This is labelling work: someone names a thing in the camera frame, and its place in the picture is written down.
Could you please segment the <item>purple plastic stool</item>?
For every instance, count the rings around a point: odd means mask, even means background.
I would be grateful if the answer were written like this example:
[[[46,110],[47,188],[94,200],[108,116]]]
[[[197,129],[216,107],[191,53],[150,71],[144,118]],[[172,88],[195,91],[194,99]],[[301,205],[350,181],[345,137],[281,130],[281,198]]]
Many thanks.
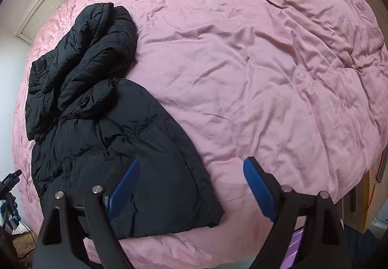
[[[293,265],[299,249],[300,241],[302,239],[303,230],[304,228],[300,228],[294,231],[289,243],[289,247],[280,266],[281,269],[287,269]]]

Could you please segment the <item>pink bed duvet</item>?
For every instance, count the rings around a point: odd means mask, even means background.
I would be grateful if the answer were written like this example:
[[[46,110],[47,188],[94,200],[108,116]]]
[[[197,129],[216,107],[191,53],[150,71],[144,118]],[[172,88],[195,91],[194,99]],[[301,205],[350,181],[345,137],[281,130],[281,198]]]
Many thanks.
[[[212,268],[259,251],[271,222],[243,176],[248,156],[296,191],[337,201],[387,144],[387,49],[365,0],[67,0],[27,62],[96,2],[131,14],[128,78],[186,131],[225,211],[215,228],[122,241],[138,268]]]

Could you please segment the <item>black hooded puffer coat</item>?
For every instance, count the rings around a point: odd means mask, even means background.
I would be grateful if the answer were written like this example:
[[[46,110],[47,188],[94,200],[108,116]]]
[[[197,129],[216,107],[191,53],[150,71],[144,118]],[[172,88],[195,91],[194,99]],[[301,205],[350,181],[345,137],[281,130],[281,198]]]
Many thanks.
[[[119,239],[218,226],[224,210],[186,132],[126,79],[137,28],[125,7],[89,5],[56,47],[34,61],[26,134],[43,212],[58,191],[105,185],[130,160],[141,174],[112,222]]]

